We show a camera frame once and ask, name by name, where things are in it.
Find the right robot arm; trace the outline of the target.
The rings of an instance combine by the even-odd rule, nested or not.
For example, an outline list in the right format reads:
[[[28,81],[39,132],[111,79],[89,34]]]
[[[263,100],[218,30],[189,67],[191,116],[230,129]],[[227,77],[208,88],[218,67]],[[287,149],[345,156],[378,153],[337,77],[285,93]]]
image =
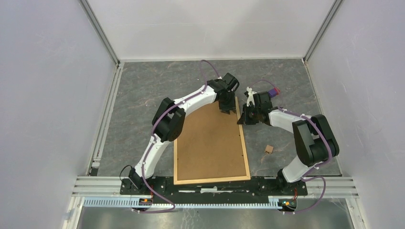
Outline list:
[[[305,176],[312,170],[319,169],[339,154],[339,145],[324,115],[306,116],[274,107],[268,92],[254,92],[250,87],[245,95],[247,102],[237,122],[239,125],[264,123],[294,136],[297,155],[277,174],[276,189],[280,194],[289,194],[296,182],[306,181]]]

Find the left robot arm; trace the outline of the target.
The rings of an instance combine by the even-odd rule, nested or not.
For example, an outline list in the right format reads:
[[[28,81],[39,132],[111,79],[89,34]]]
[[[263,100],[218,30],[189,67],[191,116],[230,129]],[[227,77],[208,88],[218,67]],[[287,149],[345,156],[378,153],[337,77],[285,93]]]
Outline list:
[[[217,102],[219,110],[229,114],[236,111],[235,91],[239,81],[230,73],[206,81],[196,91],[178,99],[164,98],[152,119],[151,137],[140,161],[131,168],[128,178],[138,194],[149,191],[150,181],[163,151],[176,140],[183,129],[186,116],[199,108]]]

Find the purple and red block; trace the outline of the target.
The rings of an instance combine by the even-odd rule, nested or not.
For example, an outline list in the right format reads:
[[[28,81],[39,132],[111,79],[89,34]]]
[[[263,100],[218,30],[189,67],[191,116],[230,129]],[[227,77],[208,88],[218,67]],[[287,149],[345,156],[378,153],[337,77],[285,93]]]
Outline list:
[[[268,91],[268,94],[269,94],[270,98],[274,98],[280,94],[280,90],[277,87],[274,87],[273,89]]]

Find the small brown cube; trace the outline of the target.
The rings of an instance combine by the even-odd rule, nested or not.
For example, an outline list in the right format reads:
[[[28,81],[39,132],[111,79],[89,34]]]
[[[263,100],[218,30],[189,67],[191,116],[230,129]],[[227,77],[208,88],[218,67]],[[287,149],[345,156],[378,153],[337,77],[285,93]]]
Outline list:
[[[267,154],[272,154],[272,153],[273,153],[273,149],[274,149],[273,146],[267,145],[267,146],[265,147],[265,153],[267,153]]]

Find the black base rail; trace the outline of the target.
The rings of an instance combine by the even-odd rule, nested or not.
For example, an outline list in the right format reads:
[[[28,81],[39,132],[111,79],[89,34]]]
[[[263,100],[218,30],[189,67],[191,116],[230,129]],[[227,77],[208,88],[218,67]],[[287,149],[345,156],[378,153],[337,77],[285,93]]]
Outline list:
[[[265,204],[269,197],[308,194],[306,183],[282,183],[275,177],[251,177],[245,181],[174,184],[173,177],[153,177],[137,188],[129,178],[121,180],[121,195],[140,196],[141,203],[169,204]]]

